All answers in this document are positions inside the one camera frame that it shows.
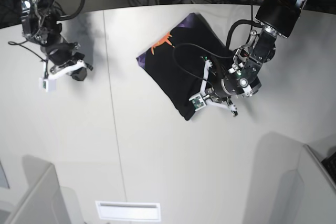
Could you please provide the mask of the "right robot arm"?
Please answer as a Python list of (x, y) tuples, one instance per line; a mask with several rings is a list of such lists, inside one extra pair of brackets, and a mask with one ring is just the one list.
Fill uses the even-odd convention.
[(73, 19), (82, 11), (85, 0), (80, 0), (77, 10), (63, 15), (54, 7), (55, 0), (20, 0), (20, 20), (26, 42), (40, 46), (44, 64), (53, 63), (44, 70), (44, 79), (58, 79), (69, 75), (76, 81), (84, 81), (92, 65), (85, 62), (84, 54), (77, 50), (77, 42), (68, 42), (61, 35), (62, 21)]

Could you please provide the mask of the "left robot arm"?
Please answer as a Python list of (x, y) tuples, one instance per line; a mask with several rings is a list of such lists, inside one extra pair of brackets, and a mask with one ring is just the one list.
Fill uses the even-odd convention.
[[(190, 97), (196, 111), (208, 105), (238, 111), (232, 97), (252, 97), (261, 88), (258, 74), (276, 52), (276, 39), (288, 38), (307, 0), (263, 0), (254, 20), (238, 20), (230, 28), (223, 54), (207, 53), (199, 93)], [(229, 45), (234, 30), (253, 26), (248, 41), (234, 50)]]

